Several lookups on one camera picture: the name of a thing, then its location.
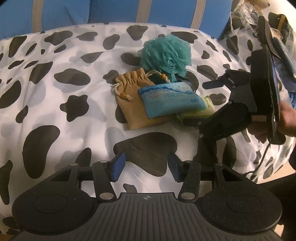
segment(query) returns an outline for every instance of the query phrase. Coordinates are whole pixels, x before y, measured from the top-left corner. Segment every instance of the blue packet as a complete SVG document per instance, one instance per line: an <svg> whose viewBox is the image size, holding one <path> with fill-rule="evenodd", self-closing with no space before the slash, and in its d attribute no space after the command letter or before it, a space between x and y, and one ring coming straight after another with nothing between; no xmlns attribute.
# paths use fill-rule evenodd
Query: blue packet
<svg viewBox="0 0 296 241"><path fill-rule="evenodd" d="M204 110L206 104L185 82L152 85L139 89L147 116L176 114L191 110Z"/></svg>

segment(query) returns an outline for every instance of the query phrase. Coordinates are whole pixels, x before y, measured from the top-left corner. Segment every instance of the black device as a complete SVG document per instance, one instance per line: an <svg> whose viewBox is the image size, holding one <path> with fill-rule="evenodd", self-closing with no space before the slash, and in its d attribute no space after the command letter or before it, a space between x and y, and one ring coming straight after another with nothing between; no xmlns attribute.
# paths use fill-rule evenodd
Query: black device
<svg viewBox="0 0 296 241"><path fill-rule="evenodd" d="M213 89L224 85L231 90L228 104L208 119L192 118L183 123L197 127L201 137L216 141L246 129L252 121L266 122L268 141L285 143L285 136L276 130L280 118L279 88L273 58L266 45L252 52L251 73L226 70L223 76L202 86Z"/></svg>
<svg viewBox="0 0 296 241"><path fill-rule="evenodd" d="M183 182L173 193L121 193L110 184L125 165L111 162L80 168L73 163L21 194L12 214L21 232L13 241L89 240L281 240L273 232L282 213L276 196L222 164L201 167L174 153L169 168ZM93 180L96 198L80 189ZM198 198L201 180L213 190Z"/></svg>

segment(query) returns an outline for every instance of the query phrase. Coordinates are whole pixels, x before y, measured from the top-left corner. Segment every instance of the blue pillow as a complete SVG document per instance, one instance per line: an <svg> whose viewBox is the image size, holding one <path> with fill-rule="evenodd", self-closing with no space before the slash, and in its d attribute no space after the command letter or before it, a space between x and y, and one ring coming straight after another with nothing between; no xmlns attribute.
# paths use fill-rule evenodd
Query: blue pillow
<svg viewBox="0 0 296 241"><path fill-rule="evenodd" d="M232 0L90 0L89 23L137 22L196 28L219 38Z"/></svg>
<svg viewBox="0 0 296 241"><path fill-rule="evenodd" d="M6 0L0 6L0 39L33 32L33 4L37 6L34 19L41 27L38 31L85 24L89 19L90 0ZM38 11L42 12L41 23Z"/></svg>

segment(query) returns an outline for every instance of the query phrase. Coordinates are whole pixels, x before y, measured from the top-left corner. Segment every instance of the wooden bead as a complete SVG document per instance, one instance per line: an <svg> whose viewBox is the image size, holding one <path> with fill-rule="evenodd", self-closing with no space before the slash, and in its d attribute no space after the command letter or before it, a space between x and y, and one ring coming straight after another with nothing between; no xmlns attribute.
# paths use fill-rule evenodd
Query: wooden bead
<svg viewBox="0 0 296 241"><path fill-rule="evenodd" d="M161 79L165 80L166 79L166 75L165 74L161 74Z"/></svg>
<svg viewBox="0 0 296 241"><path fill-rule="evenodd" d="M124 92L120 93L119 98L123 99L123 100L126 99L126 93L124 93Z"/></svg>

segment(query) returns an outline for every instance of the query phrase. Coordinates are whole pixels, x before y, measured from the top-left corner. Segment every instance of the cow print blanket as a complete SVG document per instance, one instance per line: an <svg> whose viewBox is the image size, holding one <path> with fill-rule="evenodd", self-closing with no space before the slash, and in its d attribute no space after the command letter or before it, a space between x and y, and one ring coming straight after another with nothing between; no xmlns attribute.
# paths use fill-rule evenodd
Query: cow print blanket
<svg viewBox="0 0 296 241"><path fill-rule="evenodd" d="M209 95L216 110L230 96L226 87L205 90L225 69L250 71L251 51L260 49L245 25L221 41L193 29L129 23L71 26L0 41L0 230L16 234L11 215L15 198L62 167L89 166L127 153L116 183L121 192L179 192L167 167L167 154L192 160L198 131L171 121L128 130L111 92L114 78L139 68L137 51L145 41L164 34L188 41L192 66L186 77L201 97ZM281 98L289 102L282 87ZM278 171L293 150L294 139L272 145L247 130L217 142L220 162L260 182ZM94 195L91 182L83 190Z"/></svg>

